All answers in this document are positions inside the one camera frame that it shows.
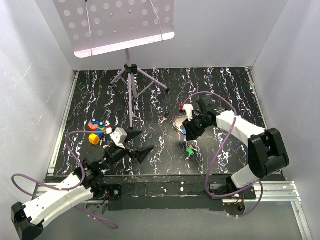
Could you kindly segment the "key with green tag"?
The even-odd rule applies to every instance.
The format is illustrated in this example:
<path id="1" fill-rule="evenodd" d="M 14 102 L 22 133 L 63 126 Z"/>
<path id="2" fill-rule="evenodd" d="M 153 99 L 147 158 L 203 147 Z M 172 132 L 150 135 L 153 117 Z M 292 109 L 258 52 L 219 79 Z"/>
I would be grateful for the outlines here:
<path id="1" fill-rule="evenodd" d="M 194 156 L 200 150 L 198 143 L 196 141 L 190 141 L 186 143 L 186 151 Z"/>

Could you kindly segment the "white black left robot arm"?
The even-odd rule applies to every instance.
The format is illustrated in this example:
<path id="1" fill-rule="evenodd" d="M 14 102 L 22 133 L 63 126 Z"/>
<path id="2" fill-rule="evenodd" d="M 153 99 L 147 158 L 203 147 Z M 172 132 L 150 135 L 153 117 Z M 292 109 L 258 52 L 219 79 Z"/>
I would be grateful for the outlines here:
<path id="1" fill-rule="evenodd" d="M 46 193 L 11 207 L 11 221 L 21 240 L 36 239 L 53 220 L 84 201 L 95 199 L 105 204 L 120 200 L 122 186 L 106 183 L 104 171 L 126 156 L 142 163 L 154 149 L 153 145 L 139 148 L 130 145 L 131 140 L 142 134 L 140 130 L 107 126 L 91 129 L 87 133 L 92 145 L 97 145 L 104 135 L 109 135 L 112 143 L 104 149 L 101 157 L 85 158 L 74 172 L 56 186 L 42 183 L 49 189 Z"/>

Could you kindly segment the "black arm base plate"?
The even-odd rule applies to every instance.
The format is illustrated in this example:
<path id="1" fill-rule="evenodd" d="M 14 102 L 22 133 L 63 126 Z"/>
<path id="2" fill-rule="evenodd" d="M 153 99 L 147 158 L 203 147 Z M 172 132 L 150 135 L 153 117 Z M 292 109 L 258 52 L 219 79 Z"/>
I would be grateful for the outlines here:
<path id="1" fill-rule="evenodd" d="M 207 209 L 223 211 L 223 201 L 205 191 L 204 174 L 111 175 L 102 182 L 113 189 L 109 211 Z"/>

